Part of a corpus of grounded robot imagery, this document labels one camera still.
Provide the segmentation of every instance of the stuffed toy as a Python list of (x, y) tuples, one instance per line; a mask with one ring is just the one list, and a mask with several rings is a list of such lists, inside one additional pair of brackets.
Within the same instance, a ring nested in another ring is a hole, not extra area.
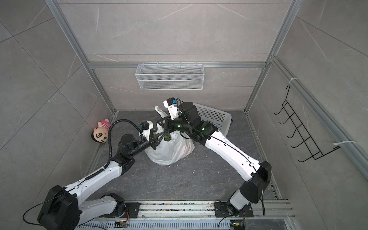
[(105, 143), (107, 141), (107, 134), (109, 132), (110, 123), (108, 119), (97, 122), (98, 128), (92, 132), (92, 139), (96, 142)]

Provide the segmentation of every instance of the metal linear rail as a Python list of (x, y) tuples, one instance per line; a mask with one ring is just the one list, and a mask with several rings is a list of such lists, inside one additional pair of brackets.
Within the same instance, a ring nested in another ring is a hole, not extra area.
[[(215, 217), (215, 201), (131, 201), (141, 203), (138, 218), (130, 219), (127, 229), (217, 229), (221, 217)], [(252, 204), (252, 219), (280, 219), (297, 226), (296, 218), (287, 200), (265, 200), (266, 216), (262, 214), (262, 204)], [(221, 222), (219, 229), (230, 229), (230, 220), (242, 220), (242, 217), (229, 217)], [(95, 218), (90, 225), (114, 229), (115, 221), (121, 218)]]
[(261, 71), (261, 73), (259, 74), (259, 77), (257, 79), (256, 84), (253, 87), (252, 93), (248, 99), (248, 102), (244, 108), (245, 112), (249, 112), (255, 97), (258, 94), (259, 89), (261, 88), (261, 85), (263, 83), (263, 81), (265, 80), (266, 74), (270, 68), (269, 62), (270, 59), (272, 58), (272, 56), (276, 55), (277, 52), (279, 51), (282, 42), (284, 41), (284, 38), (286, 37), (287, 32), (290, 29), (291, 24), (293, 23), (295, 16), (297, 15), (299, 8), (301, 6), (301, 4), (303, 3), (303, 0), (293, 0), (290, 3), (290, 7), (289, 10), (286, 13), (285, 19), (283, 21), (283, 23), (281, 24), (281, 28), (279, 33), (276, 36), (275, 42), (272, 45), (271, 51), (268, 54), (268, 57), (266, 59), (266, 66), (265, 68)]
[[(296, 78), (291, 71), (277, 58), (272, 56), (271, 63), (278, 71), (289, 81)], [(294, 91), (299, 95), (303, 102), (318, 118), (321, 124), (328, 130), (336, 142), (353, 140), (350, 135), (341, 127), (341, 125), (326, 111), (326, 109), (318, 102), (318, 100), (303, 86), (299, 80), (290, 82)], [(368, 155), (357, 144), (342, 143), (341, 148), (349, 156), (355, 166), (360, 170), (364, 177), (368, 180)]]
[(264, 68), (262, 61), (245, 62), (90, 62), (90, 68), (137, 68), (140, 64), (201, 64), (205, 68)]
[(88, 60), (86, 54), (83, 52), (81, 46), (79, 45), (73, 31), (71, 30), (63, 12), (60, 9), (59, 4), (56, 0), (45, 0), (46, 4), (48, 5), (50, 11), (55, 16), (56, 21), (59, 23), (61, 30), (64, 32), (65, 36), (67, 37), (70, 45), (73, 47), (75, 53), (77, 54), (79, 60), (81, 61), (82, 65), (86, 69), (88, 75), (90, 76), (91, 80), (95, 84), (97, 90), (102, 96), (102, 99), (105, 101), (107, 107), (111, 111), (111, 113), (115, 113), (116, 109), (114, 108), (109, 96), (107, 95), (105, 88), (101, 84), (100, 80), (98, 79), (96, 73), (89, 68)]

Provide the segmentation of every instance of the cable tie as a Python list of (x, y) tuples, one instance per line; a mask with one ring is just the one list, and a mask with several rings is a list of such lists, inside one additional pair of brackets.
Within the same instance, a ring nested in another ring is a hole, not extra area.
[(290, 81), (289, 81), (289, 83), (288, 83), (288, 85), (290, 85), (290, 82), (291, 82), (292, 80), (294, 80), (294, 79), (297, 79), (297, 78), (291, 78), (291, 79), (290, 79)]
[(341, 142), (339, 142), (339, 143), (332, 143), (333, 145), (340, 145), (340, 144), (342, 144), (342, 143), (355, 143), (355, 144), (357, 144), (358, 142), (356, 142), (356, 141), (341, 141)]

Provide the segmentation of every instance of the gray marble wall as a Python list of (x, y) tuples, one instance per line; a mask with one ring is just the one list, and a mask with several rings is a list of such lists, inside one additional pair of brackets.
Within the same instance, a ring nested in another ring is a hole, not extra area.
[[(265, 61), (289, 0), (59, 0), (90, 61)], [(142, 91), (133, 69), (97, 69), (118, 110), (178, 96), (243, 109), (260, 69), (206, 69), (200, 91)]]
[[(367, 1), (305, 0), (277, 54), (325, 109), (368, 152)], [(250, 115), (283, 198), (292, 201), (302, 229), (366, 229), (368, 182), (341, 150), (318, 160), (281, 109), (287, 81), (276, 69), (267, 74)], [(334, 139), (302, 100), (289, 101), (323, 153)]]
[(92, 128), (110, 116), (46, 3), (1, 1), (0, 229), (43, 229), (23, 213), (84, 176)]

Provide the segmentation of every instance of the black bracket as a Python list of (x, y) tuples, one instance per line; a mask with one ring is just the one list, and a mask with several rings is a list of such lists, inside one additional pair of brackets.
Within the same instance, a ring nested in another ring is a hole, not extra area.
[[(226, 202), (215, 202), (215, 217), (225, 217), (230, 215), (229, 211), (227, 210)], [(240, 212), (238, 217), (254, 217), (253, 209), (250, 203), (243, 207), (244, 212)]]
[[(129, 210), (129, 218), (137, 218), (138, 217), (138, 212), (139, 212), (139, 206), (140, 205), (141, 205), (140, 203), (126, 202), (125, 203), (125, 211), (124, 211), (124, 214), (120, 218), (127, 218), (127, 213), (128, 213), (127, 210)], [(111, 214), (102, 215), (100, 217), (115, 218)]]

